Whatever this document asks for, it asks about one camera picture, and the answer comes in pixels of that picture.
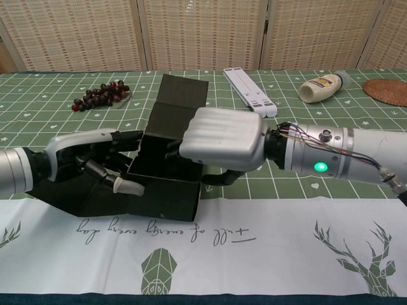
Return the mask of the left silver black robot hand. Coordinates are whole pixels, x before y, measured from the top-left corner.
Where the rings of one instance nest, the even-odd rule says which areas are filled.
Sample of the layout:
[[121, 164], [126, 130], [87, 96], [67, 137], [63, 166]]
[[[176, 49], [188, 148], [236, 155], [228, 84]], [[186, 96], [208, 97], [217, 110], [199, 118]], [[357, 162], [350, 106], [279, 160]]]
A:
[[86, 174], [113, 193], [142, 196], [145, 187], [124, 179], [132, 159], [123, 152], [136, 151], [142, 130], [120, 132], [101, 128], [52, 138], [45, 148], [52, 182], [63, 182]]

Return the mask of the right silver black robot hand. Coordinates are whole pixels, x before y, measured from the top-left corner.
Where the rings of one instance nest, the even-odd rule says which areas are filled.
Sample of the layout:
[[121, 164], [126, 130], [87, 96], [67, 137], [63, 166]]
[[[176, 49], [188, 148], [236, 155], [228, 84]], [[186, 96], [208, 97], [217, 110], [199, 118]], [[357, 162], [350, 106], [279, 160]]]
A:
[[229, 186], [266, 161], [268, 125], [260, 114], [216, 107], [201, 107], [180, 140], [167, 145], [166, 159], [186, 159], [226, 171], [205, 174], [203, 184]]

